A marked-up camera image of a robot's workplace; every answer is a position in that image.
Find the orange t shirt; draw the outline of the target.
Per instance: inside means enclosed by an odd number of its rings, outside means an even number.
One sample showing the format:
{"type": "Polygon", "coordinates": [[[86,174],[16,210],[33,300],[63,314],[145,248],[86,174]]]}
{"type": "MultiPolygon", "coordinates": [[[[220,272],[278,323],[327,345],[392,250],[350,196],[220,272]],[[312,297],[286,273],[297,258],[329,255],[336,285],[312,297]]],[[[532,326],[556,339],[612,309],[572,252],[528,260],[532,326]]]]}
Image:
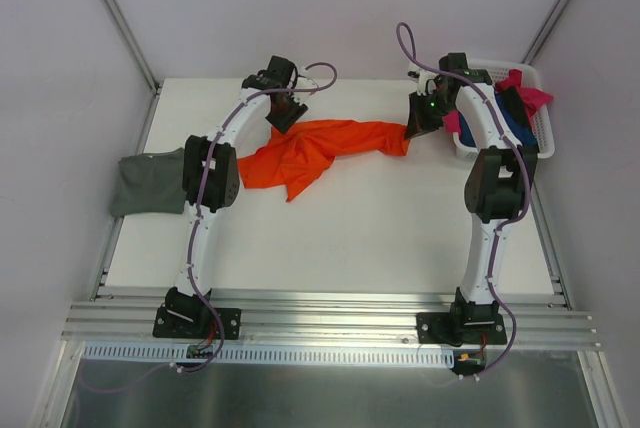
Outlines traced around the orange t shirt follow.
{"type": "Polygon", "coordinates": [[[340,157],[380,152],[404,157],[409,141],[398,123],[355,120],[315,120],[296,123],[287,133],[271,131],[268,142],[238,160],[244,187],[283,186],[293,201],[340,157]]]}

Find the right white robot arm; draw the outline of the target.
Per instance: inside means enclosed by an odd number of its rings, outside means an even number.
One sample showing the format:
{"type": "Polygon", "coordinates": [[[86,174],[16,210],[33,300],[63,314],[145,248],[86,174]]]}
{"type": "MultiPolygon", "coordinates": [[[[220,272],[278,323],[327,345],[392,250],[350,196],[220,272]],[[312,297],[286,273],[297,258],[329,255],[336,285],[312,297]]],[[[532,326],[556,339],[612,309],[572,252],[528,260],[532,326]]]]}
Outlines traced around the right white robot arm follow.
{"type": "Polygon", "coordinates": [[[432,133],[443,127],[446,115],[458,112],[478,151],[464,186],[472,220],[467,267],[447,310],[417,314],[418,339],[453,347],[504,345],[501,263],[511,227],[526,216],[531,202],[538,151],[512,133],[489,73],[470,68],[465,54],[448,54],[436,69],[412,61],[408,74],[417,87],[409,96],[406,138],[432,133]]]}

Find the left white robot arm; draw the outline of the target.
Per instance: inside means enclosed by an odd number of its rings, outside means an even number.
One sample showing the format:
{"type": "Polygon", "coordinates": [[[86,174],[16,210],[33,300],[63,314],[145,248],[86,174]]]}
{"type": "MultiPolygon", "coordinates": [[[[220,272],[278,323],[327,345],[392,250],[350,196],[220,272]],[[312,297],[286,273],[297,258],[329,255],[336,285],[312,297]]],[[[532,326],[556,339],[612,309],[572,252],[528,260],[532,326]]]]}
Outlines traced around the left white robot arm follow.
{"type": "Polygon", "coordinates": [[[186,194],[188,238],[186,262],[158,308],[152,336],[188,340],[236,340],[239,308],[212,308],[213,262],[222,224],[240,188],[236,147],[260,118],[284,133],[306,113],[308,85],[294,62],[273,56],[268,66],[242,81],[237,105],[204,136],[185,142],[182,188],[186,194]]]}

